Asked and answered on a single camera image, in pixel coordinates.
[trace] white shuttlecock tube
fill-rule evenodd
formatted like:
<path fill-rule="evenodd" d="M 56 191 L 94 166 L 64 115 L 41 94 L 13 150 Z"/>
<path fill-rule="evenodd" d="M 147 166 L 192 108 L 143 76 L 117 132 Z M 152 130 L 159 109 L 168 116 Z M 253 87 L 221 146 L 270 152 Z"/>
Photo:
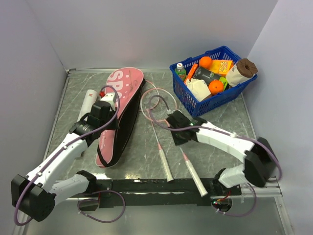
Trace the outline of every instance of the white shuttlecock tube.
<path fill-rule="evenodd" d="M 94 90 L 87 90 L 77 121 L 79 121 L 83 115 L 91 111 L 91 107 L 96 102 L 97 97 L 98 97 L 98 92 Z"/>
<path fill-rule="evenodd" d="M 173 179 L 170 167 L 169 167 L 169 165 L 167 163 L 167 159 L 166 159 L 166 156 L 165 156 L 165 153 L 164 153 L 163 149 L 159 149 L 159 154 L 160 154 L 160 157 L 161 157 L 161 162 L 162 162 L 162 165 L 163 165 L 163 169 L 164 169 L 164 172 L 165 172 L 165 175 L 166 175 L 167 182 L 173 181 L 174 179 Z"/>
<path fill-rule="evenodd" d="M 201 195 L 201 197 L 206 196 L 207 195 L 207 191 L 203 185 L 203 183 L 201 182 L 201 179 L 199 178 L 194 166 L 192 165 L 192 163 L 189 160 L 185 160 L 186 166 L 198 188 L 198 191 Z"/>

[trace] white cylinder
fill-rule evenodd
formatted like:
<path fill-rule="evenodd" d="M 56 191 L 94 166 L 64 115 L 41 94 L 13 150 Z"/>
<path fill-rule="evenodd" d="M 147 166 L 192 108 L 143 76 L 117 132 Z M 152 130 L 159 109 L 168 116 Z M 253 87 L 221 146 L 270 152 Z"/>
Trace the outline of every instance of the white cylinder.
<path fill-rule="evenodd" d="M 96 102 L 97 97 L 98 97 L 98 92 L 94 90 L 87 90 L 77 121 L 79 121 L 79 119 L 83 115 L 91 111 L 91 107 Z"/>
<path fill-rule="evenodd" d="M 185 163 L 186 163 L 186 166 L 189 170 L 189 173 L 192 176 L 192 179 L 194 180 L 194 182 L 198 188 L 198 191 L 199 191 L 201 197 L 206 196 L 208 193 L 207 193 L 201 179 L 199 178 L 199 175 L 197 174 L 194 166 L 192 165 L 191 161 L 185 160 Z"/>

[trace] orange juice box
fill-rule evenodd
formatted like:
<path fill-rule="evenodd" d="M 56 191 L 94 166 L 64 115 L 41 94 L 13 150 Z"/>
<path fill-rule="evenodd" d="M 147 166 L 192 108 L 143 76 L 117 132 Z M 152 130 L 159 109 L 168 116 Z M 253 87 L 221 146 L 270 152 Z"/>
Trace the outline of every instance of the orange juice box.
<path fill-rule="evenodd" d="M 225 77 L 231 67 L 233 67 L 232 60 L 213 60 L 210 71 Z"/>

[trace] red cap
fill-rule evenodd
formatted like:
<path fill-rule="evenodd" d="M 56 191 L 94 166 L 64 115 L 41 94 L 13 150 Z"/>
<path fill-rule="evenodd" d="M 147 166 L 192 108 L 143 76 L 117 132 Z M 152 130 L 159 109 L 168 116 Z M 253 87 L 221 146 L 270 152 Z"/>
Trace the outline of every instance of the red cap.
<path fill-rule="evenodd" d="M 99 96 L 102 98 L 104 97 L 105 93 L 104 92 L 99 92 Z"/>

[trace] white wall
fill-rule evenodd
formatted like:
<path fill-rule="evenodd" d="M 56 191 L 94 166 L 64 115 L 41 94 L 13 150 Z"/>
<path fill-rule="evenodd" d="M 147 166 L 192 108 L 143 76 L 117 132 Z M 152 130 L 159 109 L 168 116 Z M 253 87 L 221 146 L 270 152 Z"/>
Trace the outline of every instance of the white wall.
<path fill-rule="evenodd" d="M 258 135 L 283 169 L 280 183 L 297 235 L 313 231 L 313 1 L 279 0 L 249 54 L 259 78 L 245 98 Z"/>
<path fill-rule="evenodd" d="M 277 0 L 27 0 L 66 69 L 168 68 L 228 45 L 247 56 Z"/>
<path fill-rule="evenodd" d="M 1 1 L 0 33 L 0 234 L 9 235 L 10 182 L 42 161 L 66 73 L 26 1 Z"/>

